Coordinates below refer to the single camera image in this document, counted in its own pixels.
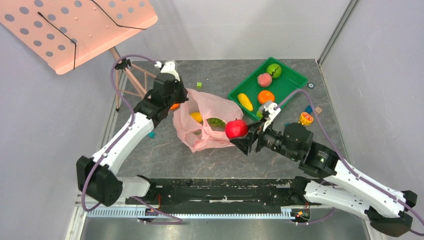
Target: pink perforated panel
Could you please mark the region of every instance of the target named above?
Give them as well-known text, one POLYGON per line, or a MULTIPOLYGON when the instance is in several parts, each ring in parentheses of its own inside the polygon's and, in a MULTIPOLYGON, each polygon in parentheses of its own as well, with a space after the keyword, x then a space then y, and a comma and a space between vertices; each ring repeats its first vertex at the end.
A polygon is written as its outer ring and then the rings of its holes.
MULTIPOLYGON (((158 20, 148 0, 96 0, 117 24, 146 29, 158 20)), ((79 66, 141 30, 116 26, 92 0, 3 0, 0 22, 57 74, 79 66)))

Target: yellow lemon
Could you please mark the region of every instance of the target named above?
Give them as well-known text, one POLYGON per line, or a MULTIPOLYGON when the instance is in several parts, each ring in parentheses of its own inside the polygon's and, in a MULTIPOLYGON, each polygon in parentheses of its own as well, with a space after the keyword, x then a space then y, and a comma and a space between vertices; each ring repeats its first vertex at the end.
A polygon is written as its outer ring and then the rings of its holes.
POLYGON ((203 122, 202 115, 200 115, 200 112, 198 112, 198 111, 193 112, 193 113, 190 113, 190 116, 191 116, 194 120, 196 120, 196 122, 198 122, 198 123, 203 122))

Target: gray marble tabletop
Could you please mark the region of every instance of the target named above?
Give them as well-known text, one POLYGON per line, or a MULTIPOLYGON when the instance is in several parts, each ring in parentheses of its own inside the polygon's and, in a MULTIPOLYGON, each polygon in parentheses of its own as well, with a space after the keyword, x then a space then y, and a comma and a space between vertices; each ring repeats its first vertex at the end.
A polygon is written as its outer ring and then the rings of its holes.
MULTIPOLYGON (((180 60, 178 72, 186 88, 196 89, 196 83, 202 82, 201 92, 227 98, 228 93, 261 65, 264 59, 253 60, 180 60)), ((338 126, 332 111, 330 99, 320 70, 313 59, 282 59, 282 63, 298 71, 315 84, 313 89, 304 89, 312 97, 316 106, 323 109, 319 115, 326 131, 337 147, 344 153, 338 126)), ((135 62, 136 65, 157 74, 149 62, 135 62)), ((143 74, 133 70, 135 76, 144 82, 143 74)), ((149 88, 153 79, 149 79, 149 88)), ((128 82, 125 89, 135 92, 128 82)), ((140 97, 125 94, 132 107, 140 97)), ((297 122, 299 115, 308 106, 307 99, 296 95, 284 107, 274 121, 273 129, 283 131, 284 123, 297 122)), ((130 111, 121 106, 117 117, 115 133, 125 124, 130 111)), ((164 119, 154 130, 155 138, 145 137, 130 153, 122 164, 118 176, 133 177, 144 175, 148 178, 294 178, 305 176, 293 162, 276 152, 263 149, 258 153, 245 156, 236 147, 205 149, 192 153, 177 137, 172 122, 173 114, 164 119)), ((314 133, 314 141, 329 146, 320 126, 313 122, 306 127, 314 133)))

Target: white wall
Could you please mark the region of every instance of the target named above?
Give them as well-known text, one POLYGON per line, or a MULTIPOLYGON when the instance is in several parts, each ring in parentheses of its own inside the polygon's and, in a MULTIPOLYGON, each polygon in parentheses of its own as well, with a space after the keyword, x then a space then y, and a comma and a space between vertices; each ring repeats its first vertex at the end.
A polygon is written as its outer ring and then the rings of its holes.
POLYGON ((0 24, 0 239, 64 239, 76 162, 99 147, 113 101, 104 53, 64 75, 0 24))
MULTIPOLYGON (((416 192, 424 217, 423 13, 422 0, 360 1, 323 75, 352 162, 416 192)), ((424 232, 416 219, 413 228, 424 232)))
POLYGON ((159 20, 118 46, 159 60, 316 59, 349 0, 150 0, 159 20))

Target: orange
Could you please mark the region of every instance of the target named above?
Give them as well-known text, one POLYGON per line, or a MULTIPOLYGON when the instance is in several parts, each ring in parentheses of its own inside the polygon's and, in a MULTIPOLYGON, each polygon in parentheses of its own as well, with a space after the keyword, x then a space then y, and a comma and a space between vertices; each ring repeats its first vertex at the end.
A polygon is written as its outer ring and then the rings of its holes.
POLYGON ((257 95, 257 100, 260 104, 264 104, 268 101, 274 102, 276 100, 276 97, 274 94, 268 90, 263 90, 257 95))
POLYGON ((177 109, 179 106, 180 106, 179 103, 175 103, 174 105, 171 106, 171 108, 169 110, 177 109))

